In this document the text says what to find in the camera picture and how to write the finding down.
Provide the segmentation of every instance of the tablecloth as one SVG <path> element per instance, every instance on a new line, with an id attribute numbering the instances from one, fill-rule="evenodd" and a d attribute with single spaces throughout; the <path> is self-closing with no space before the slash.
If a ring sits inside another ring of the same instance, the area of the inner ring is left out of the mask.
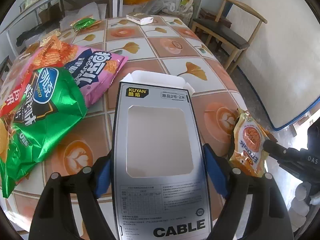
<path id="1" fill-rule="evenodd" d="M 8 199 L 0 197 L 7 216 L 29 230 L 32 216 L 53 172 L 75 174 L 108 154 L 112 145 L 119 81 L 134 70 L 146 70 L 183 77 L 194 89 L 192 104 L 202 143 L 209 143 L 219 156 L 226 154 L 238 107 L 244 101 L 231 78 L 201 40 L 176 17 L 155 16 L 153 23 L 138 26 L 125 18 L 111 18 L 74 33 L 61 34 L 62 41 L 90 46 L 128 56 L 129 60 L 109 90 L 93 105 L 87 116 L 60 142 L 52 155 L 37 165 L 14 189 Z M 80 236 L 88 239 L 75 195 L 71 196 Z M 212 218 L 223 206 L 210 183 Z M 99 200 L 111 230 L 116 234 L 111 189 Z"/>

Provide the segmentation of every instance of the cardboard box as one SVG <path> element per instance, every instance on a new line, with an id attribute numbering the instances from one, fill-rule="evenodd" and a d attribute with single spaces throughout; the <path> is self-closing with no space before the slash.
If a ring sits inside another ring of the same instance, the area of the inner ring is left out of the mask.
<path id="1" fill-rule="evenodd" d="M 59 4 L 56 3 L 49 8 L 39 12 L 39 17 L 42 23 L 50 20 L 60 20 L 62 19 L 62 12 L 60 11 Z"/>
<path id="2" fill-rule="evenodd" d="M 212 221 L 193 88 L 181 77 L 143 71 L 124 80 L 113 130 L 119 239 L 206 239 Z"/>

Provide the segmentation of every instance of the green snack packet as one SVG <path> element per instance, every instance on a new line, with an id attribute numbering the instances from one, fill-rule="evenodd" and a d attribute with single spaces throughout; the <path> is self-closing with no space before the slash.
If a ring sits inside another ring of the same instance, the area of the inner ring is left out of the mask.
<path id="1" fill-rule="evenodd" d="M 72 25 L 75 32 L 82 30 L 84 28 L 90 27 L 94 24 L 97 20 L 91 18 L 83 18 Z"/>
<path id="2" fill-rule="evenodd" d="M 19 104 L 10 111 L 6 105 L 1 109 L 0 172 L 5 198 L 87 112 L 80 89 L 64 68 L 34 70 L 17 87 Z"/>

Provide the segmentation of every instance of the chair leg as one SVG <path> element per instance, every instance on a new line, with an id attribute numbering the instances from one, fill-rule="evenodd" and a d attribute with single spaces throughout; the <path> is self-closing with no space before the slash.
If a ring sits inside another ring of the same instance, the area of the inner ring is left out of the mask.
<path id="1" fill-rule="evenodd" d="M 198 34 L 198 37 L 199 37 L 199 39 L 201 39 L 202 38 L 202 34 L 203 34 L 203 29 L 201 29 L 201 28 L 199 28 L 200 30 L 199 30 L 199 34 Z"/>
<path id="2" fill-rule="evenodd" d="M 196 22 L 193 22 L 193 24 L 192 24 L 192 31 L 193 31 L 193 33 L 196 33 L 196 28 L 197 28 L 197 26 L 196 26 Z"/>
<path id="3" fill-rule="evenodd" d="M 222 41 L 219 41 L 218 44 L 217 44 L 216 49 L 214 50 L 214 52 L 218 52 L 219 49 L 221 48 L 221 45 L 222 45 Z"/>
<path id="4" fill-rule="evenodd" d="M 209 43 L 210 43 L 210 40 L 212 38 L 212 35 L 209 34 L 208 38 L 207 38 L 207 41 L 205 42 L 205 45 L 208 47 Z"/>
<path id="5" fill-rule="evenodd" d="M 234 48 L 231 55 L 229 56 L 228 60 L 223 64 L 223 68 L 225 70 L 227 70 L 227 68 L 230 66 L 231 62 L 233 61 L 233 59 L 235 58 L 235 56 L 237 55 L 237 53 L 239 52 L 239 49 Z"/>
<path id="6" fill-rule="evenodd" d="M 246 50 L 241 51 L 239 57 L 237 58 L 237 60 L 234 62 L 234 64 L 232 65 L 232 68 L 230 69 L 230 71 L 228 71 L 228 74 L 230 75 L 235 68 L 237 67 L 238 63 L 240 62 L 240 60 L 243 58 L 244 54 L 245 54 Z"/>

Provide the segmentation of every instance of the chip bag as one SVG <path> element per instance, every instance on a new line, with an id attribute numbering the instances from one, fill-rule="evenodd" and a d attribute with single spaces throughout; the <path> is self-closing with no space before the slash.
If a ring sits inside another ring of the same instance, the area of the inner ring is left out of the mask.
<path id="1" fill-rule="evenodd" d="M 97 20 L 92 18 L 83 18 L 81 20 L 76 21 L 75 23 L 71 24 L 72 28 L 75 30 L 75 32 L 83 30 L 87 27 L 90 27 L 93 25 Z"/>
<path id="2" fill-rule="evenodd" d="M 5 198 L 87 112 L 78 86 L 61 67 L 28 72 L 9 99 L 0 114 L 0 172 Z"/>
<path id="3" fill-rule="evenodd" d="M 17 72 L 9 72 L 9 79 L 4 81 L 4 85 L 6 86 L 10 82 L 17 85 L 29 72 L 41 67 L 50 65 L 65 67 L 80 88 L 86 106 L 90 107 L 110 87 L 113 79 L 127 60 L 128 57 L 100 49 L 68 44 L 58 40 L 56 36 L 52 36 L 45 46 L 39 48 L 32 57 L 28 58 L 27 62 L 24 61 L 24 66 L 20 64 L 19 68 L 14 67 Z M 8 93 L 1 91 L 0 103 L 2 103 L 2 96 L 7 97 Z"/>
<path id="4" fill-rule="evenodd" d="M 239 114 L 231 138 L 230 162 L 247 175 L 262 177 L 268 156 L 263 143 L 268 136 L 248 112 L 239 109 Z"/>

